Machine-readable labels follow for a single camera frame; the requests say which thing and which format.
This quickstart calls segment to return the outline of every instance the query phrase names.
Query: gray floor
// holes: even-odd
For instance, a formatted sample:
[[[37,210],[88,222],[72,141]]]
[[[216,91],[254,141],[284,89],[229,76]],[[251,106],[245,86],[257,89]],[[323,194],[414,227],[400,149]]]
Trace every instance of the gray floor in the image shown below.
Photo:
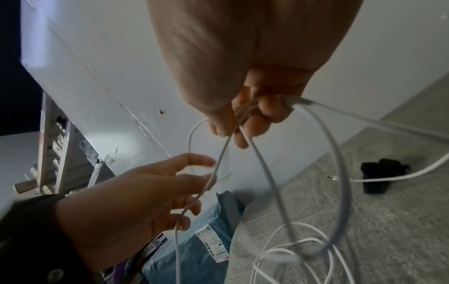
[[[449,134],[449,74],[387,115],[384,120]],[[342,151],[353,178],[361,178],[360,164],[380,158],[397,159],[418,171],[449,152],[449,146],[424,139],[366,129],[343,144]],[[347,237],[341,242],[357,283],[432,284],[449,281],[449,165],[427,175],[393,183],[386,194],[370,196],[362,184],[353,184],[353,208]],[[294,221],[332,231],[339,195],[328,155],[290,180],[282,197]],[[250,241],[262,248],[277,229],[280,218],[271,197],[248,205],[231,246],[226,283],[248,283],[254,256],[245,250]],[[299,238],[316,236],[297,229]],[[286,243],[284,233],[271,246]],[[312,267],[324,280],[327,256]],[[304,283],[295,265],[264,262],[262,269],[280,283]],[[257,283],[268,283],[262,277]],[[347,283],[336,260],[334,283]]]

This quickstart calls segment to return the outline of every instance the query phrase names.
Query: tangled cable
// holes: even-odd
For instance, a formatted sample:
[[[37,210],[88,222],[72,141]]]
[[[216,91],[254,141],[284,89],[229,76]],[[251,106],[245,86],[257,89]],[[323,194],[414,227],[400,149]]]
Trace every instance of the tangled cable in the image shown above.
[[[243,128],[241,126],[237,126],[234,129],[234,132],[237,130],[238,127],[240,127],[241,132],[243,133],[243,136],[245,137],[245,140],[247,141],[247,143],[250,145],[250,147],[253,149],[254,153],[256,154],[257,159],[258,159],[258,161],[262,167],[262,170],[264,172],[264,175],[268,180],[268,183],[270,185],[270,188],[271,188],[271,191],[273,194],[273,199],[274,199],[275,204],[280,213],[281,220],[284,224],[281,227],[279,227],[271,235],[271,237],[265,244],[263,250],[256,248],[254,246],[254,244],[250,241],[248,241],[245,244],[245,247],[247,248],[247,250],[256,256],[256,260],[253,263],[253,272],[251,273],[250,281],[253,280],[253,283],[255,283],[257,273],[259,273],[262,276],[264,276],[271,283],[278,284],[278,282],[276,282],[276,280],[274,280],[272,277],[270,277],[269,275],[267,275],[265,272],[263,272],[260,269],[261,261],[263,259],[269,259],[269,260],[276,261],[279,263],[299,264],[302,267],[306,268],[304,270],[305,273],[310,273],[311,276],[317,281],[317,283],[320,283],[318,276],[306,262],[317,257],[318,255],[321,255],[323,252],[327,251],[329,254],[329,257],[330,257],[330,264],[331,264],[328,275],[324,281],[324,284],[327,284],[332,279],[332,275],[333,275],[332,249],[334,249],[337,256],[339,257],[341,263],[343,264],[345,271],[348,274],[348,279],[349,279],[350,283],[354,284],[355,283],[354,278],[352,277],[352,274],[351,274],[346,262],[344,261],[340,251],[335,246],[335,243],[337,243],[337,241],[340,239],[341,235],[344,233],[346,226],[348,224],[348,220],[349,220],[349,215],[350,215],[350,211],[351,211],[351,184],[350,183],[351,182],[380,182],[380,181],[386,181],[386,180],[388,180],[388,181],[401,180],[401,179],[412,178],[412,177],[416,177],[419,175],[423,175],[423,174],[428,173],[429,171],[437,168],[445,161],[449,160],[449,153],[446,154],[441,159],[439,159],[433,165],[431,165],[431,166],[427,167],[426,169],[423,169],[419,172],[416,172],[414,174],[405,175],[405,176],[401,176],[401,177],[393,177],[393,178],[388,178],[388,179],[350,180],[350,178],[348,176],[347,167],[344,163],[343,156],[340,152],[337,142],[335,141],[335,138],[333,137],[331,132],[328,130],[328,128],[326,127],[324,122],[308,106],[314,105],[314,106],[322,107],[327,110],[331,110],[333,112],[337,112],[337,113],[343,114],[348,117],[362,120],[362,121],[368,123],[370,126],[379,128],[381,130],[427,138],[427,139],[430,139],[430,140],[433,140],[433,141],[436,141],[439,143],[445,143],[445,144],[449,143],[449,136],[441,135],[441,134],[437,134],[437,133],[433,133],[430,131],[421,130],[421,129],[417,129],[417,128],[413,128],[413,127],[409,127],[409,126],[403,126],[403,125],[399,125],[399,124],[395,124],[395,123],[377,121],[377,120],[357,116],[357,115],[354,115],[354,114],[351,114],[351,113],[348,113],[348,112],[345,112],[342,110],[338,110],[338,109],[323,105],[321,103],[313,102],[313,101],[298,97],[298,96],[282,96],[282,99],[284,100],[284,102],[287,106],[293,107],[295,110],[298,110],[301,114],[303,114],[326,138],[326,141],[327,141],[329,149],[330,149],[330,154],[331,154],[333,163],[334,163],[336,171],[337,171],[337,177],[333,177],[333,178],[334,178],[334,180],[338,181],[340,184],[339,210],[338,210],[334,229],[329,237],[327,237],[322,231],[313,227],[312,225],[300,223],[300,222],[290,222],[290,219],[286,213],[285,207],[284,207],[282,199],[281,199],[280,191],[276,185],[276,182],[274,181],[274,178],[273,178],[268,166],[266,165],[264,159],[262,158],[262,155],[260,154],[256,145],[254,144],[253,140],[245,134],[245,132],[243,131]],[[237,118],[237,121],[239,122],[239,124],[242,124],[251,115],[252,111],[258,108],[257,103],[258,103],[258,100],[254,99],[254,100],[250,101],[249,103],[247,103],[245,106],[243,106],[239,110],[239,112],[237,112],[236,118]],[[190,142],[191,142],[191,138],[192,138],[192,133],[203,122],[204,121],[201,121],[199,124],[197,124],[194,127],[194,129],[190,132],[190,135],[188,138],[189,152],[190,152]],[[223,156],[225,154],[226,148],[227,148],[230,140],[231,140],[231,136],[229,136],[226,139],[224,147],[221,150],[220,155],[218,156],[218,159],[217,159],[217,163],[215,164],[215,167],[213,169],[212,176],[209,179],[209,181],[207,182],[206,186],[204,187],[202,192],[195,197],[194,201],[185,207],[185,209],[182,211],[181,215],[184,215],[187,212],[187,210],[189,210],[190,207],[194,204],[194,202],[200,198],[201,195],[203,195],[206,191],[208,191],[212,188],[214,181],[217,180],[217,171],[220,167],[221,161],[223,159]],[[321,234],[321,236],[325,239],[325,241],[323,242],[317,238],[306,238],[303,240],[297,240],[296,234],[292,228],[292,225],[300,225],[300,226],[309,227],[309,228],[315,230],[316,232],[318,232],[319,234]],[[175,235],[175,251],[176,251],[176,284],[181,284],[181,270],[180,270],[181,265],[180,265],[180,258],[179,258],[180,252],[179,252],[179,243],[178,243],[178,226],[179,226],[179,224],[177,222],[175,225],[175,234],[174,234]],[[289,243],[283,244],[280,246],[276,246],[276,247],[266,250],[268,243],[271,241],[273,236],[284,227],[287,231],[287,237],[289,239]],[[315,242],[321,243],[322,245],[320,246],[319,249],[312,252],[311,254],[306,254],[301,251],[299,244],[307,242],[307,241],[315,241]],[[292,251],[287,250],[284,247],[292,247]]]

